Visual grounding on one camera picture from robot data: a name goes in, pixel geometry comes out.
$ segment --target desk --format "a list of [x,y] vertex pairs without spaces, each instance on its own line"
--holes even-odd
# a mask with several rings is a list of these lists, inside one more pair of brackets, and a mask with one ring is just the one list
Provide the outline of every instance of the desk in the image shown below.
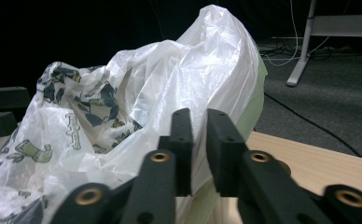
[[[322,195],[327,185],[343,184],[362,190],[362,159],[321,147],[252,132],[246,144],[285,162],[299,186]],[[242,223],[236,200],[230,200],[230,223]]]
[[307,50],[311,35],[362,36],[362,15],[314,16],[315,2],[316,0],[312,0],[310,4],[300,58],[286,82],[290,87],[297,85],[309,61]]

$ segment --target plastic bag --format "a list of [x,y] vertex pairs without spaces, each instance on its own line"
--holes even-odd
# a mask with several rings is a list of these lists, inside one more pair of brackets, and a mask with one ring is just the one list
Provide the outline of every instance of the plastic bag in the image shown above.
[[[114,189],[138,175],[181,108],[192,121],[196,192],[210,175],[202,165],[206,109],[237,121],[256,85],[257,52],[235,17],[208,6],[177,41],[120,51],[105,66],[49,65],[0,149],[0,223],[49,223],[74,188],[98,182]],[[192,199],[177,198],[177,223]]]

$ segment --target black bracket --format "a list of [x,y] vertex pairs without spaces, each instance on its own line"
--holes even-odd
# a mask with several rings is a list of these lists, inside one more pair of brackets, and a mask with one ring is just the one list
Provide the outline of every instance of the black bracket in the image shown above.
[[30,101],[29,93],[24,87],[0,88],[0,137],[11,135],[15,131]]
[[[207,110],[206,152],[216,191],[237,197],[243,223],[362,223],[362,191],[301,188],[271,154],[249,150],[227,114]],[[88,183],[61,204],[52,224],[171,224],[175,197],[190,194],[193,136],[189,110],[173,113],[170,136],[146,154],[139,175],[116,189]]]

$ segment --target black cable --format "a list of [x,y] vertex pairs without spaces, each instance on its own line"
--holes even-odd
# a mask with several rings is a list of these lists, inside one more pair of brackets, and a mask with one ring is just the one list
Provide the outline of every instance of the black cable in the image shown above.
[[323,53],[323,52],[317,52],[317,51],[313,52],[313,53],[310,55],[309,59],[312,59],[312,60],[314,60],[314,61],[324,61],[324,60],[326,60],[326,59],[329,59],[329,58],[332,56],[332,50],[329,48],[329,46],[327,46],[327,50],[328,50],[327,55],[325,55],[324,57],[321,56],[321,59],[320,59],[320,54],[325,54],[325,53]]
[[343,143],[345,146],[347,146],[350,150],[352,150],[357,157],[360,157],[362,158],[362,155],[357,151],[355,150],[355,148],[353,148],[352,146],[350,146],[347,142],[345,142],[343,139],[341,139],[340,137],[338,137],[335,133],[331,132],[330,130],[312,122],[311,120],[309,119],[306,119],[304,118],[302,115],[298,114],[297,112],[295,112],[293,109],[289,108],[287,105],[284,105],[283,103],[281,103],[280,101],[276,100],[275,98],[273,98],[272,96],[270,96],[268,93],[264,93],[265,96],[267,96],[268,98],[272,99],[274,102],[276,102],[277,104],[283,106],[285,109],[289,110],[290,112],[292,112],[293,114],[295,114],[296,116],[300,117],[301,119],[304,119],[306,120],[307,122],[311,123],[312,125],[314,125],[315,127],[323,130],[324,132],[330,134],[332,137],[338,139],[341,143]]
[[149,4],[151,5],[152,11],[154,12],[155,18],[156,18],[156,20],[157,20],[157,22],[158,22],[158,26],[159,26],[159,29],[160,29],[161,39],[162,39],[162,40],[165,40],[166,37],[165,37],[165,35],[164,35],[163,29],[161,28],[161,23],[160,23],[160,19],[159,19],[159,16],[158,16],[158,7],[157,7],[157,4],[156,4],[156,1],[155,1],[155,6],[152,4],[151,0],[149,0]]
[[272,58],[277,55],[298,56],[298,57],[300,56],[299,50],[295,54],[295,50],[289,45],[283,45],[282,47],[276,49],[261,50],[259,53],[261,57],[269,57],[269,58]]

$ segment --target gray carpet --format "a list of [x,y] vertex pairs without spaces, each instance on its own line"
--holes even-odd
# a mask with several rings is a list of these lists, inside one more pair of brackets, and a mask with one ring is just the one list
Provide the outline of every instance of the gray carpet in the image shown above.
[[[310,60],[293,88],[286,81],[298,60],[283,66],[264,61],[269,73],[265,92],[362,155],[362,55],[350,56],[347,50],[334,49],[333,56],[323,61]],[[355,156],[341,141],[267,96],[256,131]]]

